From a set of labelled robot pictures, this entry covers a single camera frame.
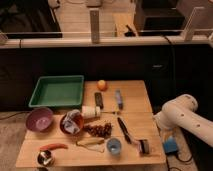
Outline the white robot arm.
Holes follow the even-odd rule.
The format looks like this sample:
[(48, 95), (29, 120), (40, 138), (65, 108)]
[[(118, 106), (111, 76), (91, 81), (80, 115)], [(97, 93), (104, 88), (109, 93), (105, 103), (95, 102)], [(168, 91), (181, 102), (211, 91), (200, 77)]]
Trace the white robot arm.
[(197, 108), (197, 100), (183, 94), (164, 103), (154, 119), (161, 130), (182, 127), (213, 148), (213, 121), (196, 114)]

